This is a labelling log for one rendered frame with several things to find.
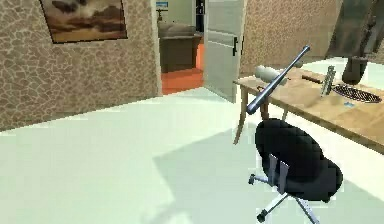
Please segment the brown sofa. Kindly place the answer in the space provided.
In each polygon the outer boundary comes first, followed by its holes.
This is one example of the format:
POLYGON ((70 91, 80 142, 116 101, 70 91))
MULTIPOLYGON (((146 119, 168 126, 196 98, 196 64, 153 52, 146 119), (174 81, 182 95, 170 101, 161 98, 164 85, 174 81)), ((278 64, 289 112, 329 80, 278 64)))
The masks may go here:
POLYGON ((162 73, 196 67, 198 45, 202 36, 196 27, 180 23, 158 23, 160 66, 162 73))

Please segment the white room door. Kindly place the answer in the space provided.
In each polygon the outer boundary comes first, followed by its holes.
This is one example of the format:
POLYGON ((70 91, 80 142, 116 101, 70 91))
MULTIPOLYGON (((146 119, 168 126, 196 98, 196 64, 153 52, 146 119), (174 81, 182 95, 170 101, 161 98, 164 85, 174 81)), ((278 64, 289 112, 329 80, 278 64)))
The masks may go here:
POLYGON ((248 0, 206 0, 204 87, 235 103, 248 0), (238 37, 236 56, 233 37, 238 37))

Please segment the grey cylinder bottle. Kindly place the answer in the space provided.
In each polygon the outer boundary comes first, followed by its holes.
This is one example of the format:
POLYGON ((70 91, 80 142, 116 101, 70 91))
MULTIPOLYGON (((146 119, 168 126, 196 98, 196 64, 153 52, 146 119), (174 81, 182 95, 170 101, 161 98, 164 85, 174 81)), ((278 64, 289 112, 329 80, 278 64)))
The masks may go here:
POLYGON ((271 83, 279 75, 280 71, 272 67, 259 65, 255 68, 255 77, 260 78, 265 83, 271 83))

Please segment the dark blue baseball bat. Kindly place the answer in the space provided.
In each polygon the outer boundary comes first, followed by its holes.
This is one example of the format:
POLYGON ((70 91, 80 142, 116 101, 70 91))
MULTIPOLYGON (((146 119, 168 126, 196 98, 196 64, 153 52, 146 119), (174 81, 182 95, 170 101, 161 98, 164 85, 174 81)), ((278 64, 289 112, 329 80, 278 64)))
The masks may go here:
POLYGON ((301 52, 293 59, 293 61, 277 76, 275 77, 258 95, 247 105, 246 112, 249 115, 254 114, 260 106, 266 101, 275 88, 281 83, 286 74, 293 68, 293 66, 310 50, 309 45, 305 45, 301 52))

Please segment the black office chair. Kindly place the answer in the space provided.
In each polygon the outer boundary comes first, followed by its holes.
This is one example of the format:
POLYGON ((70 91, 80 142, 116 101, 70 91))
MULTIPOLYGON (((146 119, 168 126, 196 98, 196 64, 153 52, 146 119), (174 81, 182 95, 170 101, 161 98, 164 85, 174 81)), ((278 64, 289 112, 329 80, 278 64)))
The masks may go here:
POLYGON ((292 197, 312 224, 320 224, 309 201, 328 203, 340 189, 343 173, 305 131, 286 121, 269 118, 256 127, 255 146, 265 177, 251 174, 248 183, 264 182, 279 195, 257 215, 264 222, 281 202, 292 197))

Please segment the wooden table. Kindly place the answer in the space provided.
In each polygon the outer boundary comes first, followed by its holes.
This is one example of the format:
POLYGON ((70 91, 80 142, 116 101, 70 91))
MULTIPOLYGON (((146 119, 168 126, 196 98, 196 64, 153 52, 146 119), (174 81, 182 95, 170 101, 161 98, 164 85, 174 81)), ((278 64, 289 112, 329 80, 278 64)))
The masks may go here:
POLYGON ((335 92, 321 96, 321 85, 302 79, 302 75, 323 78, 308 70, 291 69, 287 83, 278 86, 261 107, 262 119, 269 118, 268 105, 273 104, 384 155, 384 90, 358 85, 380 96, 380 103, 354 101, 335 92), (345 102, 354 107, 345 107, 345 102))

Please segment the silver grey upright object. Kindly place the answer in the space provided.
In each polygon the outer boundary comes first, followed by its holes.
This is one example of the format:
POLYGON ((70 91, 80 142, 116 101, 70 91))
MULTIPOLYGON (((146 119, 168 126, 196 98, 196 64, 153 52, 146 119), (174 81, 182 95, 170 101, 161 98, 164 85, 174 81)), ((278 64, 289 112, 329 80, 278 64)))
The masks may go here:
POLYGON ((321 96, 325 96, 330 93, 335 74, 336 74, 335 67, 329 66, 327 70, 327 74, 323 80, 321 93, 320 93, 321 96))

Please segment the brown framed landscape picture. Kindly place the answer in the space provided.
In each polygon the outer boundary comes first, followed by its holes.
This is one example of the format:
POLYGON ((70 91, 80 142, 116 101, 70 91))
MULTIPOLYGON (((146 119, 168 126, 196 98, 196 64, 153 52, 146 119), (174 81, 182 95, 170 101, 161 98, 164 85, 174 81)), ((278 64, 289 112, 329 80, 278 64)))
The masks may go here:
POLYGON ((54 44, 127 39, 122 0, 39 0, 54 44))

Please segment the black tennis racket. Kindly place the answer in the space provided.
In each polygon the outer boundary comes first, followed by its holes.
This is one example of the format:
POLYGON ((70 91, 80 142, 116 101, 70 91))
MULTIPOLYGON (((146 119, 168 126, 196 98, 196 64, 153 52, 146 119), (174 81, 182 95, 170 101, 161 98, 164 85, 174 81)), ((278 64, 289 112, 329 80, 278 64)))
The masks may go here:
POLYGON ((316 78, 312 78, 310 76, 302 75, 302 79, 320 84, 321 90, 320 95, 325 96, 329 95, 331 91, 339 94, 340 96, 346 97, 348 99, 352 99, 355 101, 360 101, 364 103, 380 103, 382 101, 382 98, 378 95, 375 95, 373 93, 357 89, 352 86, 348 86, 346 84, 326 84, 324 81, 321 81, 316 78))

